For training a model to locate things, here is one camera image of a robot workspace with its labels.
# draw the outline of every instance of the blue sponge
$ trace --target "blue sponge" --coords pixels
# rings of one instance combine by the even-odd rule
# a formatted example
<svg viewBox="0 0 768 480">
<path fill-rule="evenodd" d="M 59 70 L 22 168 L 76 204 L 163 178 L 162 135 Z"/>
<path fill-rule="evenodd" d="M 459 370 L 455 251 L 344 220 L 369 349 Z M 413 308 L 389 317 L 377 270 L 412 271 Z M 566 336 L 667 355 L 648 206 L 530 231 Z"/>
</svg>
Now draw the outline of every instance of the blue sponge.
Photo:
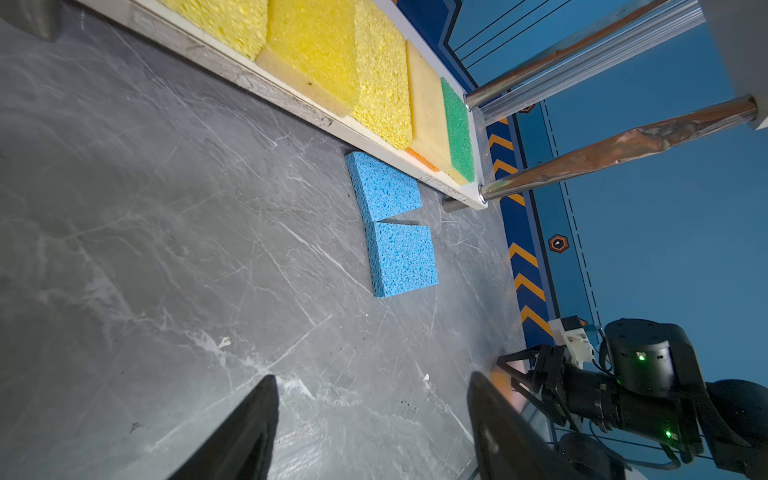
<svg viewBox="0 0 768 480">
<path fill-rule="evenodd" d="M 373 295 L 392 296 L 437 284 L 429 227 L 375 222 L 366 225 Z"/>
<path fill-rule="evenodd" d="M 372 223 L 422 207 L 415 178 L 363 152 L 346 156 L 362 219 Z"/>
</svg>

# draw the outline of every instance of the yellow chevron stripe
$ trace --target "yellow chevron stripe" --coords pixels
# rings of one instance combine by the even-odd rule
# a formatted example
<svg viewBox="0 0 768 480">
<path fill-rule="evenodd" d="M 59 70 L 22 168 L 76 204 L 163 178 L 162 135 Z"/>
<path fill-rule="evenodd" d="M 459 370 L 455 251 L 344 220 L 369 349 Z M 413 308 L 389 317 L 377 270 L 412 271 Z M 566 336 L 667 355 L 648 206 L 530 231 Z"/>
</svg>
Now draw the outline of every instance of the yellow chevron stripe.
<svg viewBox="0 0 768 480">
<path fill-rule="evenodd" d="M 517 168 L 511 166 L 507 162 L 503 162 L 503 161 L 497 160 L 497 161 L 493 162 L 493 173 L 495 174 L 499 170 L 503 170 L 503 171 L 507 172 L 510 175 L 514 175 L 514 174 L 518 173 L 518 169 Z"/>
<path fill-rule="evenodd" d="M 525 258 L 531 265 L 538 268 L 538 260 L 536 260 L 535 255 L 531 255 L 527 251 L 523 249 L 523 247 L 520 247 L 516 243 L 513 243 L 511 247 L 509 247 L 509 258 L 515 256 L 515 254 L 518 254 L 520 257 Z"/>
<path fill-rule="evenodd" d="M 523 307 L 523 310 L 520 310 L 520 317 L 523 322 L 527 319 L 532 319 L 536 322 L 536 325 L 539 325 L 549 336 L 552 336 L 552 331 L 549 329 L 549 323 L 546 323 L 543 318 L 531 310 L 530 306 L 526 305 Z"/>
<path fill-rule="evenodd" d="M 510 197 L 512 200 L 516 201 L 517 203 L 519 203 L 523 207 L 525 207 L 525 197 L 523 197 L 522 195 L 520 195 L 520 194 L 512 194 L 512 195 L 507 195 L 507 197 Z"/>
<path fill-rule="evenodd" d="M 531 282 L 526 276 L 523 276 L 522 273 L 518 273 L 518 275 L 515 277 L 515 290 L 520 290 L 520 287 L 523 285 L 532 291 L 534 295 L 544 300 L 545 302 L 547 301 L 547 298 L 544 296 L 544 290 L 540 289 L 538 285 Z"/>
<path fill-rule="evenodd" d="M 491 137 L 488 139 L 488 147 L 493 147 L 493 144 L 499 144 L 502 147 L 507 148 L 509 150 L 515 149 L 515 146 L 512 145 L 512 142 L 499 137 L 497 134 L 491 135 Z"/>
</svg>

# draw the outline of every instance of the hexagon logo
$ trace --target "hexagon logo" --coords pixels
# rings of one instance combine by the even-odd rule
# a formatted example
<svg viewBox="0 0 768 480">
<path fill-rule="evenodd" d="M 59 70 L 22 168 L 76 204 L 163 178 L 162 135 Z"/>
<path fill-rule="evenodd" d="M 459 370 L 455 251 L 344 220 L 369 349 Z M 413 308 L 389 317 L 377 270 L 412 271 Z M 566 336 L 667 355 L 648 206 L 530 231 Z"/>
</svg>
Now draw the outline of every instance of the hexagon logo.
<svg viewBox="0 0 768 480">
<path fill-rule="evenodd" d="M 549 239 L 549 250 L 552 250 L 555 253 L 563 253 L 568 250 L 570 246 L 568 238 L 563 237 L 562 235 L 555 235 Z"/>
</svg>

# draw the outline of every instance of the black object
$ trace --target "black object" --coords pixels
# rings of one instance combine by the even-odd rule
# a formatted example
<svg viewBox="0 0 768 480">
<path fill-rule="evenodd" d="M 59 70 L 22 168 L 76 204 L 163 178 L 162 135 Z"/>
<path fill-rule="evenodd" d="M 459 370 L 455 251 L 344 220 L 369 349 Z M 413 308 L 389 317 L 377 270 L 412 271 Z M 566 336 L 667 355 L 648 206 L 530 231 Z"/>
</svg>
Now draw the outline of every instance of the black object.
<svg viewBox="0 0 768 480">
<path fill-rule="evenodd" d="M 603 432 L 633 432 L 659 442 L 672 461 L 636 465 L 676 468 L 680 461 L 672 449 L 682 462 L 692 462 L 703 452 L 701 428 L 718 468 L 768 478 L 768 389 L 743 380 L 706 384 L 694 348 L 677 325 L 621 319 L 604 334 L 603 372 L 573 367 L 565 346 L 500 356 L 497 365 L 552 422 L 580 432 L 590 419 Z M 527 374 L 508 364 L 524 359 L 535 359 Z"/>
<path fill-rule="evenodd" d="M 549 448 L 481 373 L 467 392 L 480 477 L 485 480 L 624 480 L 624 460 L 583 433 Z"/>
<path fill-rule="evenodd" d="M 278 403 L 277 382 L 267 375 L 169 480 L 266 480 Z"/>
<path fill-rule="evenodd" d="M 0 18 L 41 40 L 61 33 L 61 0 L 2 0 Z"/>
<path fill-rule="evenodd" d="M 563 253 L 568 250 L 569 246 L 568 238 L 562 235 L 555 235 L 549 239 L 549 250 L 555 253 Z"/>
<path fill-rule="evenodd" d="M 583 329 L 587 323 L 580 319 L 578 315 L 573 316 L 566 316 L 563 319 L 560 319 L 560 323 L 563 324 L 563 330 L 569 331 L 569 330 L 576 330 L 576 329 Z"/>
</svg>

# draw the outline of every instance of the gray marble surface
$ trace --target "gray marble surface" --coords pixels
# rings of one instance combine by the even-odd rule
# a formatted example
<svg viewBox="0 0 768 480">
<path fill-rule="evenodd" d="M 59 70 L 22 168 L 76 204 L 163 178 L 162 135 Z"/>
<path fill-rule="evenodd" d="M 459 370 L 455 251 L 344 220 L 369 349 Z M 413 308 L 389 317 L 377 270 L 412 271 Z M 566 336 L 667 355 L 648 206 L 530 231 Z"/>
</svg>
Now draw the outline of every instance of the gray marble surface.
<svg viewBox="0 0 768 480">
<path fill-rule="evenodd" d="M 72 5 L 0 55 L 1 477 L 165 478 L 267 373 L 271 478 L 458 475 L 524 346 L 496 206 L 422 186 L 440 284 L 378 300 L 348 145 Z"/>
</svg>

